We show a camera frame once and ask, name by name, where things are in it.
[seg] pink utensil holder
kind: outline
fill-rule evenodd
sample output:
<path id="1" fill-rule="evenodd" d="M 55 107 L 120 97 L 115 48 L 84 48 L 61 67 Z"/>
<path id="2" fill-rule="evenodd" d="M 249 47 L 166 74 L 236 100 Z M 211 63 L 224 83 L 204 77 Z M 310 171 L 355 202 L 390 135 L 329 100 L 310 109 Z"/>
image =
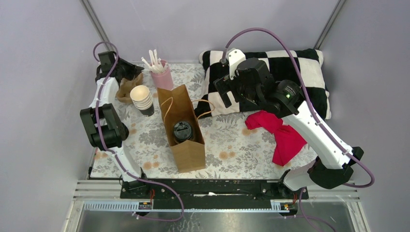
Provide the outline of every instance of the pink utensil holder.
<path id="1" fill-rule="evenodd" d="M 165 66 L 167 62 L 165 60 L 161 60 L 162 66 Z M 154 81 L 155 87 L 157 88 L 163 88 L 166 90 L 172 90 L 174 88 L 174 83 L 172 81 L 172 76 L 171 76 L 171 69 L 169 68 L 169 65 L 165 72 L 157 74 L 157 73 L 151 73 L 152 80 Z"/>

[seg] white wall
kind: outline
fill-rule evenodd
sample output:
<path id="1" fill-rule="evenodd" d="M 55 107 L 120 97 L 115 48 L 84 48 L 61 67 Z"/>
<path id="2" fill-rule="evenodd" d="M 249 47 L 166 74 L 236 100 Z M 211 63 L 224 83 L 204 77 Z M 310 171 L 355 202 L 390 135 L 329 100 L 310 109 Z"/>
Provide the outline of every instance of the white wall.
<path id="1" fill-rule="evenodd" d="M 0 3 L 0 231 L 60 231 L 90 146 L 99 38 L 80 1 Z"/>
<path id="2" fill-rule="evenodd" d="M 330 126 L 365 151 L 360 189 L 372 232 L 409 231 L 410 1 L 350 0 L 322 50 Z M 355 180 L 367 183 L 356 168 Z"/>
<path id="3" fill-rule="evenodd" d="M 198 62 L 201 52 L 223 49 L 243 29 L 274 31 L 292 49 L 312 48 L 337 0 L 91 0 L 121 57 L 139 60 L 156 48 L 168 61 Z M 244 51 L 281 49 L 253 32 L 232 44 Z"/>

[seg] red napkin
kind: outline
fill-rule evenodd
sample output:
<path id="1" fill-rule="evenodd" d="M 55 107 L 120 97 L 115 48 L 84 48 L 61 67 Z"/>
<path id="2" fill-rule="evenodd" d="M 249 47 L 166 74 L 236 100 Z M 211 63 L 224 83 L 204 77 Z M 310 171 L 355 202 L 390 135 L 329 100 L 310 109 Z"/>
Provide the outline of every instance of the red napkin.
<path id="1" fill-rule="evenodd" d="M 275 135 L 276 149 L 272 162 L 284 166 L 306 144 L 306 141 L 291 126 L 284 126 L 283 120 L 266 111 L 259 111 L 249 115 L 245 121 L 249 130 L 263 127 Z"/>

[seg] black and white checkered cushion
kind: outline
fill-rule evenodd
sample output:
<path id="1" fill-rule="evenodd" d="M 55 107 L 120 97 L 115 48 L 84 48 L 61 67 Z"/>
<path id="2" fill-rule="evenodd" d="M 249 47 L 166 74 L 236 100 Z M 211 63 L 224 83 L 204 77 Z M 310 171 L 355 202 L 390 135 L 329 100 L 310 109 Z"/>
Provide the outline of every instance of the black and white checkered cushion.
<path id="1" fill-rule="evenodd" d="M 327 87 L 324 83 L 321 70 L 321 66 L 323 64 L 323 53 L 314 49 L 291 51 L 291 53 L 296 60 L 313 107 L 322 118 L 330 119 L 331 113 L 328 100 L 329 92 L 327 91 Z M 270 73 L 276 81 L 287 79 L 300 84 L 292 62 L 286 51 L 246 52 L 245 56 L 246 59 L 258 58 L 259 60 L 265 61 Z M 260 110 L 260 108 L 256 107 L 252 103 L 235 102 L 231 92 L 228 93 L 228 96 L 232 105 L 229 108 L 225 108 L 219 93 L 213 85 L 215 80 L 229 74 L 229 67 L 222 67 L 219 62 L 221 57 L 222 51 L 204 51 L 199 55 L 199 61 L 206 70 L 205 81 L 202 85 L 202 99 L 212 102 L 216 108 L 212 113 L 206 114 L 202 117 Z M 195 114 L 199 116 L 202 113 L 210 111 L 210 108 L 211 107 L 207 102 L 200 101 L 195 109 Z"/>

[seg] floral tablecloth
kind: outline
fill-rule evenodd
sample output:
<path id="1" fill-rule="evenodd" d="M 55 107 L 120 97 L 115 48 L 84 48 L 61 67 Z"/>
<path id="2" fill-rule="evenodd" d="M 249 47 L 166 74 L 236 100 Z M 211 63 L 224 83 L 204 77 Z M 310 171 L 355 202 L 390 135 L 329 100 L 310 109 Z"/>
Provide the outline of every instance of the floral tablecloth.
<path id="1" fill-rule="evenodd" d="M 201 98 L 205 71 L 200 64 L 171 64 L 174 86 L 185 84 L 192 100 Z M 130 135 L 124 149 L 143 168 L 148 178 L 279 179 L 287 169 L 303 166 L 316 158 L 309 145 L 284 167 L 273 164 L 275 137 L 265 129 L 248 130 L 245 120 L 254 112 L 234 113 L 199 120 L 205 140 L 206 168 L 178 173 L 161 120 L 158 95 L 148 72 L 144 85 L 154 98 L 155 113 L 144 117 L 134 105 L 114 103 Z M 90 177 L 117 178 L 121 175 L 111 158 L 97 151 Z"/>

